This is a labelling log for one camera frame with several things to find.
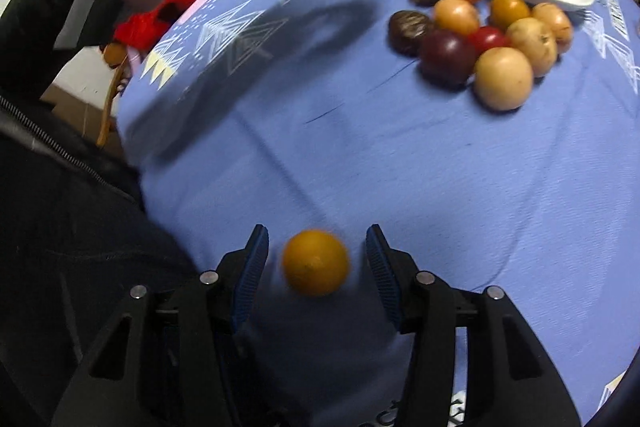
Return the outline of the small orange fruit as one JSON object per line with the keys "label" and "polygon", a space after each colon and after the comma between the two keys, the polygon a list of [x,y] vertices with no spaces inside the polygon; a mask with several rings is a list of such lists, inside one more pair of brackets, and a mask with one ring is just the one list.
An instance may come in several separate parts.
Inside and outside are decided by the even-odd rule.
{"label": "small orange fruit", "polygon": [[281,267],[296,294],[316,298],[341,288],[349,276],[350,260],[347,248],[335,235],[310,229],[288,240]]}

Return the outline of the dark purple plum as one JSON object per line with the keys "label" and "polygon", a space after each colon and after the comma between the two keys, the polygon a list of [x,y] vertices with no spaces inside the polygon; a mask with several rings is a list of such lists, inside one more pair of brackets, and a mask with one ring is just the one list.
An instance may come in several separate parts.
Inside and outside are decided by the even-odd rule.
{"label": "dark purple plum", "polygon": [[468,84],[476,62],[474,46],[450,30],[426,34],[419,48],[421,75],[440,87],[461,90]]}

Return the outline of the red tomato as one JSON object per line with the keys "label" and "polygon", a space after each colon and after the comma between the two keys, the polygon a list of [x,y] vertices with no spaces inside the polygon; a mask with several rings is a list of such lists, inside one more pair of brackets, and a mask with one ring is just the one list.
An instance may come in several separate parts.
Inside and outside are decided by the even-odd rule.
{"label": "red tomato", "polygon": [[477,57],[493,48],[508,48],[510,39],[494,26],[482,26],[466,37]]}

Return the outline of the dark brown mangosteen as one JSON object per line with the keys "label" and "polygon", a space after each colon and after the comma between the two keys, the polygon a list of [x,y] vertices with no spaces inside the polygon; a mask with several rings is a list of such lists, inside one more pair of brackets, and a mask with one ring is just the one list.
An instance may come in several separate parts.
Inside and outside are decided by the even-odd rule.
{"label": "dark brown mangosteen", "polygon": [[399,54],[416,57],[425,35],[431,32],[435,24],[428,15],[413,11],[395,12],[387,23],[387,41]]}

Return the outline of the pale tan fruit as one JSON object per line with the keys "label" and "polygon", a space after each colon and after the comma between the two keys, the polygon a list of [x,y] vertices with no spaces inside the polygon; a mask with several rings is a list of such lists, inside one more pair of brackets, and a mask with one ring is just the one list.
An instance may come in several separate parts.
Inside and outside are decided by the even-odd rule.
{"label": "pale tan fruit", "polygon": [[433,20],[439,29],[446,29],[462,36],[474,34],[480,28],[480,14],[466,0],[439,0],[433,8]]}

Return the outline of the red fabric item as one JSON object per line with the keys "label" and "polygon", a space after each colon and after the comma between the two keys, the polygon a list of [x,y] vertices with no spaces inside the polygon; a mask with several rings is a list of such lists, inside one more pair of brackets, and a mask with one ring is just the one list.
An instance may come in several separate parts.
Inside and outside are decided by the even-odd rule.
{"label": "red fabric item", "polygon": [[196,0],[163,0],[149,12],[134,13],[119,23],[113,42],[148,53]]}

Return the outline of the blue patterned tablecloth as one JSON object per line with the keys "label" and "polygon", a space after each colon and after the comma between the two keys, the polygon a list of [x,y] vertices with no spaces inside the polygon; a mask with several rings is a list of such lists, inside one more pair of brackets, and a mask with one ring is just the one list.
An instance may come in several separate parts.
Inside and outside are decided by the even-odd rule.
{"label": "blue patterned tablecloth", "polygon": [[[362,246],[379,225],[449,285],[502,287],[583,421],[639,346],[639,8],[596,0],[517,112],[426,82],[387,44],[409,0],[202,0],[129,83],[117,128],[146,210],[198,269],[270,235],[244,332],[315,426],[388,426],[411,340]],[[318,229],[350,272],[288,286]]]}

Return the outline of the yellow orange fruit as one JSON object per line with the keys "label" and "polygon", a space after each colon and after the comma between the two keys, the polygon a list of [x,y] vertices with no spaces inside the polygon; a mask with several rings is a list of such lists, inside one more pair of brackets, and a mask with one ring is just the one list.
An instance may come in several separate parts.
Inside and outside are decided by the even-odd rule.
{"label": "yellow orange fruit", "polygon": [[501,31],[526,17],[530,17],[530,9],[524,0],[490,0],[489,23]]}

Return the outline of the large tan pear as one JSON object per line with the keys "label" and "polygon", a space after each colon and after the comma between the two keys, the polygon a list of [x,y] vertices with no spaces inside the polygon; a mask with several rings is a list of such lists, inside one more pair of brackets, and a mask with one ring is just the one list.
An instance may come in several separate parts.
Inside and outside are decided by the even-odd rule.
{"label": "large tan pear", "polygon": [[534,73],[527,57],[514,48],[491,48],[476,61],[473,90],[494,112],[512,112],[529,98]]}

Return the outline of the tan round pear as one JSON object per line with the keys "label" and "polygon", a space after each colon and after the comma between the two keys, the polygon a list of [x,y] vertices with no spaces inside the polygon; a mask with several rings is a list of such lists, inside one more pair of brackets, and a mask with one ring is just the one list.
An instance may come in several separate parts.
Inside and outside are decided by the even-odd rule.
{"label": "tan round pear", "polygon": [[520,18],[508,27],[506,36],[512,46],[527,57],[535,78],[547,75],[558,59],[555,36],[541,20]]}

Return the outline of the tan striped fruit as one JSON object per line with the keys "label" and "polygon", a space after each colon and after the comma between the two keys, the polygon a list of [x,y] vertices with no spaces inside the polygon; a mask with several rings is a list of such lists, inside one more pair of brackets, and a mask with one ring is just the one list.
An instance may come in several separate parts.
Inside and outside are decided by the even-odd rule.
{"label": "tan striped fruit", "polygon": [[533,7],[532,15],[550,28],[558,53],[566,53],[573,44],[574,27],[565,12],[553,3],[544,2]]}

